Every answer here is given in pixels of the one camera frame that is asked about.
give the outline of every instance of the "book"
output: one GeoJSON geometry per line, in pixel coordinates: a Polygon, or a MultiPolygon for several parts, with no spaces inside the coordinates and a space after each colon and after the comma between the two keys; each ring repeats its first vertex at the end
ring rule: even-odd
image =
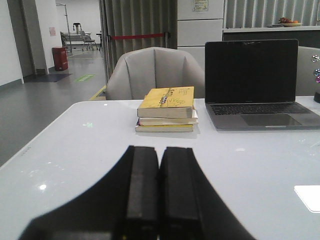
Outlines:
{"type": "Polygon", "coordinates": [[[137,109],[140,118],[192,118],[194,86],[152,88],[137,109]]]}
{"type": "Polygon", "coordinates": [[[177,124],[177,125],[150,125],[143,126],[137,122],[135,126],[136,132],[192,132],[194,130],[192,124],[177,124]]]}
{"type": "Polygon", "coordinates": [[[198,115],[195,109],[192,110],[192,118],[165,118],[165,117],[140,117],[139,123],[142,126],[152,125],[194,125],[198,124],[198,115]]]}

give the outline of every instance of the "silver laptop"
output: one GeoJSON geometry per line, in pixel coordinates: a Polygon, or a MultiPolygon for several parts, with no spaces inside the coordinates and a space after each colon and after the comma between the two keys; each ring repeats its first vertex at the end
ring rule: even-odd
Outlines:
{"type": "Polygon", "coordinates": [[[205,104],[218,130],[319,129],[295,102],[298,40],[205,44],[205,104]]]}

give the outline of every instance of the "red trash bin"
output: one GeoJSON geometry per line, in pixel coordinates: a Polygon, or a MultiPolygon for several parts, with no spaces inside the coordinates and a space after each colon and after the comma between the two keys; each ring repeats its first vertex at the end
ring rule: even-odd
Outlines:
{"type": "Polygon", "coordinates": [[[68,69],[67,52],[63,46],[55,46],[52,48],[54,68],[56,71],[68,69]]]}

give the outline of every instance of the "laptop screen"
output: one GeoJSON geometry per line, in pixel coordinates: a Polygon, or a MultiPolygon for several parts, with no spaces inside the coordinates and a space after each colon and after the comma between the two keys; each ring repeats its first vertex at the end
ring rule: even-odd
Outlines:
{"type": "Polygon", "coordinates": [[[207,42],[205,102],[292,102],[297,56],[296,39],[207,42]]]}

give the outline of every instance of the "gray chair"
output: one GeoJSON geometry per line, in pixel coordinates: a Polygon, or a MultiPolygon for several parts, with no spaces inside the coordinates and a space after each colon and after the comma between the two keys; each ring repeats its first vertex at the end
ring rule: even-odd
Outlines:
{"type": "Polygon", "coordinates": [[[106,86],[107,100],[144,99],[152,88],[194,86],[205,97],[205,74],[188,52],[149,47],[123,54],[106,86]]]}
{"type": "Polygon", "coordinates": [[[95,44],[96,49],[98,49],[97,44],[96,44],[96,40],[91,39],[91,37],[89,35],[86,35],[85,31],[81,30],[80,31],[80,36],[81,36],[81,38],[83,40],[82,51],[84,50],[84,46],[86,44],[88,44],[86,46],[87,50],[88,50],[88,47],[93,50],[92,44],[95,44]]]}
{"type": "Polygon", "coordinates": [[[320,69],[320,59],[313,60],[313,56],[320,58],[320,49],[299,46],[296,70],[296,95],[313,96],[315,91],[320,93],[320,83],[316,82],[314,71],[320,69]]]}

